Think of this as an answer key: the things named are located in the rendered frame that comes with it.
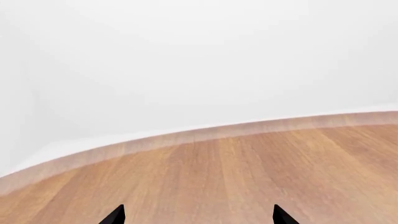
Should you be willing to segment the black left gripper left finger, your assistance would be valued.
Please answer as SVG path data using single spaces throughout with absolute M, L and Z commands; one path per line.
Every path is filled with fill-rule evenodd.
M 98 224 L 124 224 L 125 219 L 124 205 L 119 205 Z

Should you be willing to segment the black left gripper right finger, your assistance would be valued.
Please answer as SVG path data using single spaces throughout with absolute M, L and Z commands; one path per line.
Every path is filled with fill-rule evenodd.
M 274 224 L 300 224 L 279 205 L 274 205 L 272 219 Z

